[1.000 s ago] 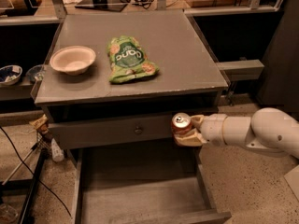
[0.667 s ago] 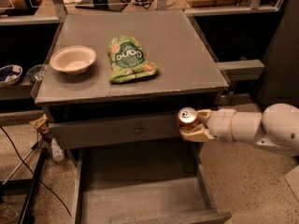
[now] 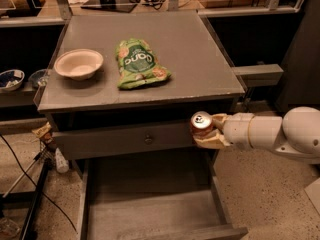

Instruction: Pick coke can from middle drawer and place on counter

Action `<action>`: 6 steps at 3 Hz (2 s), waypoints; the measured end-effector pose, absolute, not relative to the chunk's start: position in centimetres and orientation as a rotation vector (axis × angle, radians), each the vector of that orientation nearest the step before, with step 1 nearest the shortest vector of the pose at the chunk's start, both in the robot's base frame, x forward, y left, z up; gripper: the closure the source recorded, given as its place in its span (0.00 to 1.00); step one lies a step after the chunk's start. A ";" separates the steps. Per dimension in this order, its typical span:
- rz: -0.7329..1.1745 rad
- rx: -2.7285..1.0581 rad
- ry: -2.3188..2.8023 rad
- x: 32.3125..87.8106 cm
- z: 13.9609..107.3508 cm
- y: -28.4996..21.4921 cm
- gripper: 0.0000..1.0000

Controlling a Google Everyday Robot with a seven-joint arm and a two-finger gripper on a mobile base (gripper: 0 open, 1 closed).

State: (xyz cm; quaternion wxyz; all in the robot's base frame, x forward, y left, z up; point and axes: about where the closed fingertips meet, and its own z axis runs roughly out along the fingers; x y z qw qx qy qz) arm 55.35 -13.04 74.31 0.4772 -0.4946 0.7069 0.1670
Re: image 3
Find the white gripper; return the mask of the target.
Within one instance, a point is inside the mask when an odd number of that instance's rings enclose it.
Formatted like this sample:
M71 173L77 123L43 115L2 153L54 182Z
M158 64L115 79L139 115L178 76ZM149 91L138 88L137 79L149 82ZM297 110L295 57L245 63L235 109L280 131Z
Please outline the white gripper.
M230 145L238 149L250 149L249 127L254 118L252 113L236 113L228 117L225 113L214 114L214 126L222 130L214 130L205 136L194 135L195 143L206 149L224 149Z

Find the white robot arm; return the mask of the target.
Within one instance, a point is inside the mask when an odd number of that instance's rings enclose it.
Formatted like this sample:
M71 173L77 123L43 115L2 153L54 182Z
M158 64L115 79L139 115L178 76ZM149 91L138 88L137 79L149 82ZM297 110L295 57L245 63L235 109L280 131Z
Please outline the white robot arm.
M190 131L201 148L261 149L307 164L320 163L320 111L311 107L296 107L283 117L199 111L190 120Z

